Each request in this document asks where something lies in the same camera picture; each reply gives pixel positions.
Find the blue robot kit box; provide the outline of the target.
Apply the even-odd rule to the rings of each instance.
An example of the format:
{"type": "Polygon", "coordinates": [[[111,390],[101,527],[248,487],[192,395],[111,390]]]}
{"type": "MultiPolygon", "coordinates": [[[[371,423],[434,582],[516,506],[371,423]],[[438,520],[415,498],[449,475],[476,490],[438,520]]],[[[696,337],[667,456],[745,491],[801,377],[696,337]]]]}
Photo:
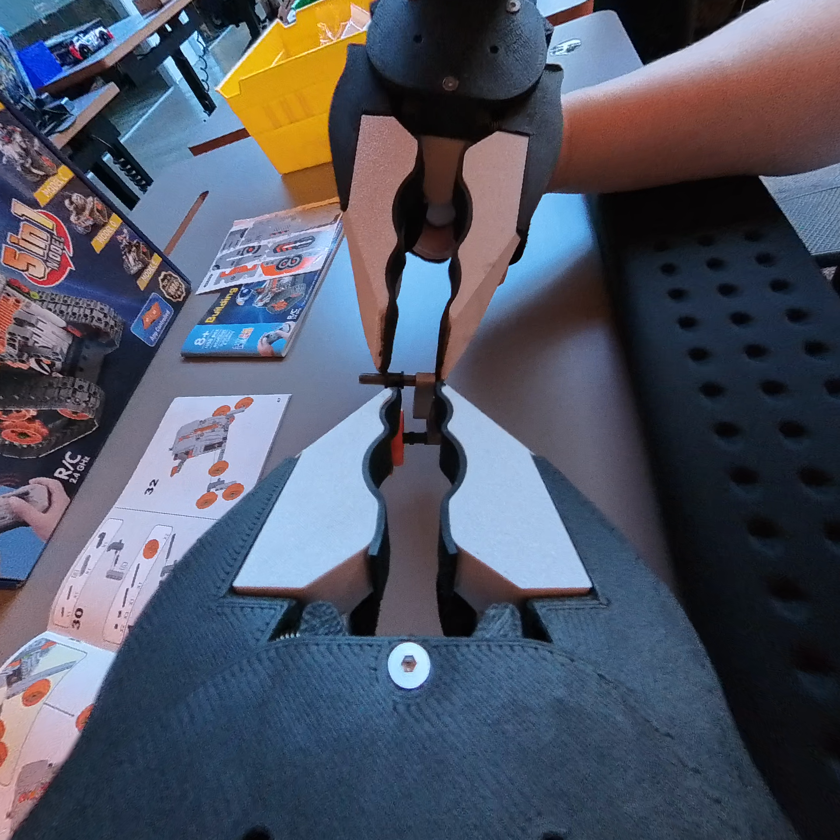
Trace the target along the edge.
{"type": "Polygon", "coordinates": [[[17,589],[191,288],[6,99],[1,141],[1,586],[17,589]]]}

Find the red white toy car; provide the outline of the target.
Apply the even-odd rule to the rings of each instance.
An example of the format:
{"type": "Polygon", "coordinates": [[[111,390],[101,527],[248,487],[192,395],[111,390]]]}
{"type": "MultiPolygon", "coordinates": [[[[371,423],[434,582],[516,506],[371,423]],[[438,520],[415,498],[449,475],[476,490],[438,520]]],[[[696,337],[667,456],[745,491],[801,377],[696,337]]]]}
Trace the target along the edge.
{"type": "Polygon", "coordinates": [[[54,35],[45,42],[45,46],[63,68],[70,68],[95,55],[113,40],[111,29],[96,18],[54,35]]]}

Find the blue storage crate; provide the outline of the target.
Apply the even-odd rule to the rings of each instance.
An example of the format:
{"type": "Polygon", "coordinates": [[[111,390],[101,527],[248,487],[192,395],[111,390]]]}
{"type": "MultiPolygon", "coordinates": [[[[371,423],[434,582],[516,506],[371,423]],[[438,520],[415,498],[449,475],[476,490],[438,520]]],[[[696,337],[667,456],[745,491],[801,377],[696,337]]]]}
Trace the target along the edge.
{"type": "Polygon", "coordinates": [[[63,70],[58,59],[42,40],[19,49],[17,57],[35,89],[48,85],[59,77],[63,70]]]}

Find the yellow storage bin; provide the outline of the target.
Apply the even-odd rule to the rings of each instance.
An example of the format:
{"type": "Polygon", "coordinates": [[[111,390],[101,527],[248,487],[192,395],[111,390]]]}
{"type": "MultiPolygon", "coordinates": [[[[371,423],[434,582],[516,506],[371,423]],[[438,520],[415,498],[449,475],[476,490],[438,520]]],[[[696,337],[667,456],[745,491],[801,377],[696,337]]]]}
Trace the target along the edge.
{"type": "Polygon", "coordinates": [[[370,1],[321,1],[270,24],[217,91],[281,174],[331,162],[329,109],[348,47],[318,47],[317,22],[371,18],[370,1]]]}

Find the blue instruction booklet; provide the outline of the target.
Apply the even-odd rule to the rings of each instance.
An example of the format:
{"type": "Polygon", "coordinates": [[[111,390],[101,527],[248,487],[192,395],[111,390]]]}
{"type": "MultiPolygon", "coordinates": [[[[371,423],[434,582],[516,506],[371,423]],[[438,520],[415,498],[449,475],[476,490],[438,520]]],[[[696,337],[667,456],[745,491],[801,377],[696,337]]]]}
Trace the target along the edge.
{"type": "Polygon", "coordinates": [[[187,335],[182,356],[284,358],[321,283],[313,271],[225,290],[187,335]]]}

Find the open white instruction manual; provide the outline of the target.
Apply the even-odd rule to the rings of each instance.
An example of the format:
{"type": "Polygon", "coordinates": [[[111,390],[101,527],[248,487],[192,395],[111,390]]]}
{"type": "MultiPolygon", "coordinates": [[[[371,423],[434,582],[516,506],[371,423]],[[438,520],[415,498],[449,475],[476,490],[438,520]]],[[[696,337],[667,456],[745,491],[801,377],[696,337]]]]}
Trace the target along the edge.
{"type": "Polygon", "coordinates": [[[256,484],[289,400],[188,396],[167,409],[69,568],[45,631],[2,666],[2,838],[18,829],[73,749],[152,594],[256,484]]]}

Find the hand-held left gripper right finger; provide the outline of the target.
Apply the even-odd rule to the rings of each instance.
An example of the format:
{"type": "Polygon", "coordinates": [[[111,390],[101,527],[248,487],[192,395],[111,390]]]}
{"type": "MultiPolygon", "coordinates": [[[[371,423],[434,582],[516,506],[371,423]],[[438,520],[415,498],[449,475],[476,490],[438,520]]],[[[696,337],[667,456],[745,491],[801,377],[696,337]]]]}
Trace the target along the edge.
{"type": "Polygon", "coordinates": [[[533,452],[451,386],[436,387],[440,508],[437,609],[445,636],[471,635],[496,604],[588,596],[593,583],[533,452]]]}

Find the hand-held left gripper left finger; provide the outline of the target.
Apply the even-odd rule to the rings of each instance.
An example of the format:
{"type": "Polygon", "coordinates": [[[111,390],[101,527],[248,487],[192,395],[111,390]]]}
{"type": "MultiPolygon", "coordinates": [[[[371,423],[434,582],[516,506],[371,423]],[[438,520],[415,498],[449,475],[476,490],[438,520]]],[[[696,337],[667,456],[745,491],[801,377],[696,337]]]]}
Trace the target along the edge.
{"type": "Polygon", "coordinates": [[[243,595],[329,602],[374,635],[389,573],[380,492],[392,473],[402,394],[386,388],[297,457],[233,581],[243,595]]]}

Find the grey toy beam with gears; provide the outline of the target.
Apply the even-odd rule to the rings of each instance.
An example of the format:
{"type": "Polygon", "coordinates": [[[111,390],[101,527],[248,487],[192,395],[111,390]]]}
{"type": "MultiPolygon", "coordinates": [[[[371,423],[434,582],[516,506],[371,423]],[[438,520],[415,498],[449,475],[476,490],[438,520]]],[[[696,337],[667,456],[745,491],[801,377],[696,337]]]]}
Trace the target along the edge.
{"type": "Polygon", "coordinates": [[[434,373],[405,374],[403,372],[390,375],[390,387],[414,389],[413,418],[425,421],[426,431],[406,432],[404,412],[400,412],[396,432],[391,441],[392,466],[399,467],[404,462],[406,445],[439,446],[440,430],[436,415],[436,378],[434,373]]]}

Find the grey laptop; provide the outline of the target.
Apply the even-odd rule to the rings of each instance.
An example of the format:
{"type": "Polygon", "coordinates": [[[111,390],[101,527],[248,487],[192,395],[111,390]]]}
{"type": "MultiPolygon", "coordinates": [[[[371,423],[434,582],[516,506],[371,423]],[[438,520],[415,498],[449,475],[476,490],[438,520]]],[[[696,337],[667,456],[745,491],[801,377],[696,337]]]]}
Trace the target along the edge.
{"type": "Polygon", "coordinates": [[[555,27],[549,57],[563,69],[562,100],[643,66],[620,17],[595,12],[555,27]]]}

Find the clear plastic parts bag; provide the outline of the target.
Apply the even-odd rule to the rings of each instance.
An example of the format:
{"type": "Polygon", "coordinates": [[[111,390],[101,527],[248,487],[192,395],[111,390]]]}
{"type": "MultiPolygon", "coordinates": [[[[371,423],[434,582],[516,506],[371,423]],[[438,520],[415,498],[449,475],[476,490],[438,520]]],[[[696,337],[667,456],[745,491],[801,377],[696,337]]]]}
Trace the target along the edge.
{"type": "Polygon", "coordinates": [[[337,24],[317,22],[318,47],[326,49],[338,43],[351,41],[359,43],[360,39],[364,41],[370,21],[367,17],[362,20],[354,18],[346,21],[340,20],[337,24]]]}

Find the long background desk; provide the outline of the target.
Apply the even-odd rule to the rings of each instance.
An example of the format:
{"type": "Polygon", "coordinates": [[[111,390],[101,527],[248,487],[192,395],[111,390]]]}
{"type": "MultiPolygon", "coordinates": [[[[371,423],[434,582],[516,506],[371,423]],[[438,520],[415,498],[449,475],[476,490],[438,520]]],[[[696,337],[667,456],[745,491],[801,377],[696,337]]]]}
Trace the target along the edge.
{"type": "Polygon", "coordinates": [[[127,17],[112,26],[114,38],[99,52],[63,70],[36,90],[57,96],[79,90],[95,79],[115,84],[128,81],[138,87],[170,59],[202,109],[211,115],[216,102],[183,50],[197,33],[198,22],[198,13],[190,1],[167,2],[148,14],[127,17]]]}

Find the toy sticker sheet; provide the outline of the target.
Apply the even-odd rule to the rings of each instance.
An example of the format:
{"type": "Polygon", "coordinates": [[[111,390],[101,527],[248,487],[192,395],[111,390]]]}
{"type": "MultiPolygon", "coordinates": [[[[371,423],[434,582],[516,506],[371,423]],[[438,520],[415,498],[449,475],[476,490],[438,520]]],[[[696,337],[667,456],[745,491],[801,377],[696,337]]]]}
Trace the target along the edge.
{"type": "Polygon", "coordinates": [[[342,212],[336,201],[239,219],[196,293],[319,271],[342,236],[342,212]]]}

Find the person's right forearm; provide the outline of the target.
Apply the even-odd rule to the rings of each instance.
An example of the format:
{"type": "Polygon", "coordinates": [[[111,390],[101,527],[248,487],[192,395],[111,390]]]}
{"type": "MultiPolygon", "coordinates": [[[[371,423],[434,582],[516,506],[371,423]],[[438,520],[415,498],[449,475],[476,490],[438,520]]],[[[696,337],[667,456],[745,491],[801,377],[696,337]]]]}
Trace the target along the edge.
{"type": "Polygon", "coordinates": [[[839,160],[839,2],[772,1],[563,97],[547,193],[616,193],[839,160]]]}

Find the small blue toy box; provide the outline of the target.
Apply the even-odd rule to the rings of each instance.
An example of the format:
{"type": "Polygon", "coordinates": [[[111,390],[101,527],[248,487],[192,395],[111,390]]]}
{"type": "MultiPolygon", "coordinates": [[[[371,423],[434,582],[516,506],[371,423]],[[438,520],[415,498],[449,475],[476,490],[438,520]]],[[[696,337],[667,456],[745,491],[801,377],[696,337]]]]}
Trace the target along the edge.
{"type": "Polygon", "coordinates": [[[1,28],[1,90],[16,105],[33,95],[18,53],[4,28],[1,28]]]}

